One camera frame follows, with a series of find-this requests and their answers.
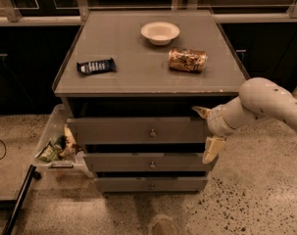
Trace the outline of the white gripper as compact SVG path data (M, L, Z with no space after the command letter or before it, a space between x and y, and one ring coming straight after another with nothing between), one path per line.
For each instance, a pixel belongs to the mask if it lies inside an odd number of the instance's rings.
M232 135L234 129L224 120L222 105L218 105L211 110L205 107L193 106L192 110L201 118L207 119L208 128L210 132L215 135L206 138L205 152L202 159L202 163L206 165L211 163L223 149L223 146L226 143L226 139L223 137Z

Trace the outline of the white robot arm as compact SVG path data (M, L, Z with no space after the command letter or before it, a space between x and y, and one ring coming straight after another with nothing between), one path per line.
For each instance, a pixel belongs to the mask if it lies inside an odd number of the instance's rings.
M297 132L297 99L262 77L246 80L239 95L225 104L211 109L194 106L192 110L207 122L212 133L206 138L203 164L211 163L223 149L226 139L242 126L274 118Z

